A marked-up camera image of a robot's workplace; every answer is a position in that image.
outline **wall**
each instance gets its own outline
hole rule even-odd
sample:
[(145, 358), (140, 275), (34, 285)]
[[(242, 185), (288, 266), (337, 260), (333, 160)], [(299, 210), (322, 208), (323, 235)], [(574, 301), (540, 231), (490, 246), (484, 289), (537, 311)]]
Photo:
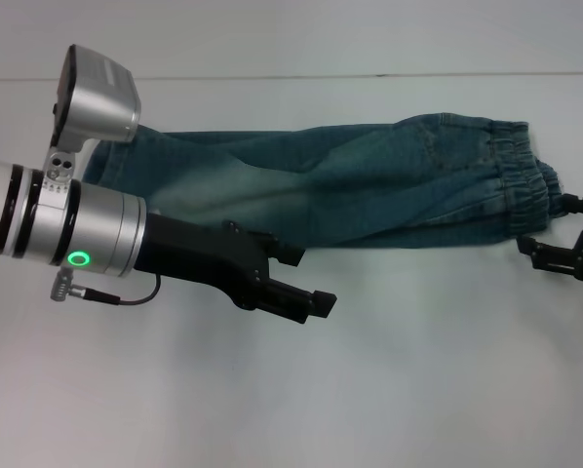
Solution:
[[(130, 68), (159, 130), (527, 120), (583, 194), (583, 0), (0, 2), (0, 159), (41, 164), (71, 42)], [(139, 308), (59, 305), (52, 268), (0, 258), (0, 467), (583, 467), (582, 283), (512, 242), (273, 269), (337, 293), (331, 317), (173, 280)]]

